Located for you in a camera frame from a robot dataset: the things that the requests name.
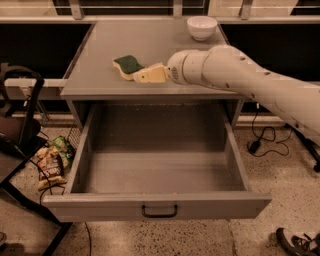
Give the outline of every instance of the black cable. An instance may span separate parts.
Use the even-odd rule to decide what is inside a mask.
[[[252,143],[251,147],[249,146],[249,142],[247,143],[247,150],[248,150],[248,152],[249,152],[251,155],[255,156],[255,157],[263,157],[263,156],[265,156],[265,155],[267,155],[268,153],[271,153],[271,152],[277,153],[277,154],[279,154],[279,155],[281,155],[281,156],[288,156],[289,153],[290,153],[290,150],[289,150],[288,146],[287,146],[284,142],[290,139],[291,134],[292,134],[292,129],[291,129],[291,131],[290,131],[289,136],[288,136],[286,139],[283,139],[283,140],[280,140],[280,141],[277,141],[277,142],[276,142],[277,144],[281,144],[281,145],[283,145],[283,146],[286,148],[286,150],[287,150],[286,153],[281,153],[281,152],[279,152],[279,151],[277,151],[277,150],[270,149],[270,150],[266,151],[265,153],[263,153],[263,154],[261,154],[261,155],[256,155],[256,154],[255,154],[256,150],[258,150],[258,148],[260,147],[260,144],[261,144],[260,141],[261,141],[261,140],[265,140],[265,141],[269,141],[269,142],[274,142],[274,141],[276,141],[276,130],[274,129],[274,127],[271,127],[271,126],[266,126],[266,127],[264,127],[260,136],[255,133],[255,130],[254,130],[254,122],[255,122],[258,114],[259,114],[259,110],[257,109],[257,113],[256,113],[256,115],[255,115],[255,117],[253,118],[252,123],[251,123],[252,132],[253,132],[253,134],[255,135],[255,137],[258,138],[258,139]],[[266,131],[267,129],[271,129],[271,131],[273,132],[273,137],[272,137],[272,139],[269,139],[269,138],[265,138],[265,137],[264,137],[264,133],[265,133],[265,131]]]
[[[254,136],[256,136],[259,140],[266,140],[266,141],[271,141],[271,142],[275,141],[275,140],[276,140],[276,130],[275,130],[272,126],[266,126],[266,127],[264,127],[260,136],[258,136],[258,135],[255,133],[255,131],[254,131],[254,122],[255,122],[258,114],[259,114],[259,110],[257,110],[257,113],[256,113],[256,115],[255,115],[255,117],[253,118],[252,123],[251,123],[252,133],[253,133]],[[267,129],[270,129],[270,130],[273,132],[273,138],[272,138],[272,139],[264,138],[264,133],[265,133],[265,131],[266,131]]]
[[[22,151],[21,149],[15,145],[15,149],[25,158],[27,159],[30,163],[32,163],[35,167],[37,167],[38,171],[42,173],[42,175],[46,178],[48,185],[49,185],[49,189],[50,189],[50,194],[52,195],[52,190],[51,190],[51,183],[49,178],[47,177],[47,175],[44,173],[44,171],[40,168],[39,165],[37,165],[33,160],[31,160],[30,158],[28,158]]]
[[[87,232],[88,232],[88,237],[89,237],[89,256],[91,256],[92,244],[91,244],[90,230],[89,230],[89,227],[87,225],[87,222],[85,222],[84,225],[86,225],[86,229],[87,229]]]

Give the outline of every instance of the power cord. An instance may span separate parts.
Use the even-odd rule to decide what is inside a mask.
[[[279,155],[281,155],[281,156],[288,156],[290,151],[289,151],[288,146],[287,146],[284,142],[286,142],[287,140],[290,139],[291,134],[292,134],[292,129],[291,129],[291,131],[290,131],[290,133],[289,133],[289,136],[288,136],[286,139],[280,140],[280,141],[277,141],[277,142],[276,142],[276,144],[281,144],[281,145],[283,145],[283,146],[286,148],[286,153],[281,153],[281,152],[279,152],[279,151],[277,151],[277,150],[270,149],[270,150],[266,151],[266,152],[263,153],[263,154],[260,154],[260,155],[257,155],[257,154],[256,154],[256,152],[258,151],[258,149],[259,149],[260,146],[261,146],[261,140],[265,140],[265,141],[268,141],[268,142],[275,142],[275,141],[276,141],[276,130],[275,130],[274,127],[272,127],[272,126],[266,126],[266,127],[264,127],[263,130],[262,130],[261,135],[257,135],[257,134],[256,134],[255,129],[254,129],[254,122],[255,122],[258,114],[259,114],[259,104],[257,103],[257,112],[256,112],[255,117],[254,117],[253,120],[252,120],[252,123],[251,123],[252,133],[254,134],[254,136],[255,136],[257,139],[256,139],[254,142],[252,142],[252,144],[251,144],[250,146],[249,146],[250,142],[247,143],[247,150],[248,150],[248,152],[249,152],[251,155],[255,156],[255,157],[263,157],[263,156],[265,156],[265,155],[267,155],[268,153],[271,153],[271,152],[277,153],[277,154],[279,154]],[[265,132],[266,132],[268,129],[271,130],[271,132],[272,132],[272,137],[271,137],[271,138],[266,138],[266,137],[264,136]]]

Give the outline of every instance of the yellow sponge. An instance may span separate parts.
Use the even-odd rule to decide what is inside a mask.
[[[132,55],[114,59],[113,66],[120,71],[120,75],[126,80],[133,80],[133,73],[144,68]]]

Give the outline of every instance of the white bowl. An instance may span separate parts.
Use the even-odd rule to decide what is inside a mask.
[[[194,16],[187,20],[188,30],[197,41],[208,39],[217,29],[217,20],[208,16]]]

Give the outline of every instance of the speckled floor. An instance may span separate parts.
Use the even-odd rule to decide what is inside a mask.
[[[50,138],[67,136],[70,128],[49,127]],[[289,131],[276,125],[277,138]],[[131,255],[286,255],[275,231],[287,227],[313,236],[320,231],[320,176],[313,171],[315,161],[295,134],[286,142],[286,157],[269,153],[256,158],[247,152],[254,136],[249,125],[235,130],[241,156],[252,190],[270,192],[272,202],[252,220],[89,222],[92,254],[95,256]],[[259,152],[282,145],[263,143]],[[39,202],[37,171],[27,164],[12,183],[30,199]],[[8,236],[0,255],[41,255],[58,231],[58,226],[26,212],[12,202],[0,199],[0,231]],[[75,223],[54,255],[89,255],[89,238],[84,223]]]

